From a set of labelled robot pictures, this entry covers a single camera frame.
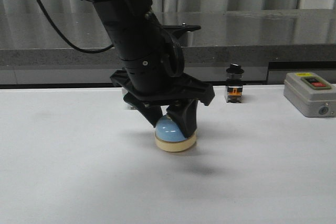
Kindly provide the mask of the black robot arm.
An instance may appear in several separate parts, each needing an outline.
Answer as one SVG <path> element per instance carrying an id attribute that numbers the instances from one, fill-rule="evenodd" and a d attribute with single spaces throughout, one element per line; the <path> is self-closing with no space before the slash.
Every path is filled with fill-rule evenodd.
<path id="1" fill-rule="evenodd" d="M 213 87 L 184 72 L 184 55 L 177 38 L 152 11 L 152 0 L 85 0 L 93 4 L 119 53 L 123 69 L 111 81 L 126 89 L 124 100 L 152 125 L 167 106 L 168 116 L 184 137 L 197 128 L 199 102 L 209 105 Z"/>

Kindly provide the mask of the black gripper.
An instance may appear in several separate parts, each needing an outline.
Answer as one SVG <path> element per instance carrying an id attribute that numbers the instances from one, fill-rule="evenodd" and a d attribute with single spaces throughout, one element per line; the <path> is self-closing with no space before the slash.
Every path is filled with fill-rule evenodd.
<path id="1" fill-rule="evenodd" d="M 198 25 L 161 26 L 159 24 L 111 24 L 112 39 L 122 70 L 110 77 L 112 83 L 125 88 L 128 102 L 155 128 L 163 116 L 158 105 L 171 103 L 168 116 L 185 138 L 197 129 L 197 101 L 209 105 L 214 97 L 212 85 L 184 73 L 184 55 L 179 38 Z"/>

